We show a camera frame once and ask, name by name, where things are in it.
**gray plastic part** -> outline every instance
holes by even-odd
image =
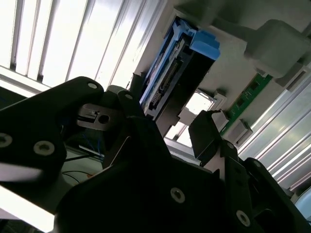
[[[240,146],[245,142],[253,131],[249,128],[246,122],[238,120],[239,123],[232,129],[230,129],[227,139],[235,146]]]

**metal bracket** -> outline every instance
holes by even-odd
[[[85,104],[78,112],[77,125],[89,129],[108,131],[123,119],[120,111],[95,104]]]

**black plastic part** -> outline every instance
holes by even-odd
[[[0,110],[0,133],[13,139],[9,146],[0,148],[0,181],[55,179],[67,154],[60,135],[61,125],[64,121],[75,124],[78,109],[85,103],[99,100],[103,92],[94,80],[79,77]],[[53,143],[53,154],[36,154],[34,145],[38,141]]]
[[[202,111],[189,126],[194,156],[204,166],[216,154],[222,138],[212,119],[219,111]]]
[[[166,135],[172,125],[179,121],[179,114],[192,97],[200,82],[213,65],[214,60],[194,52],[187,67],[183,70],[167,100],[161,105],[156,124],[162,134]]]

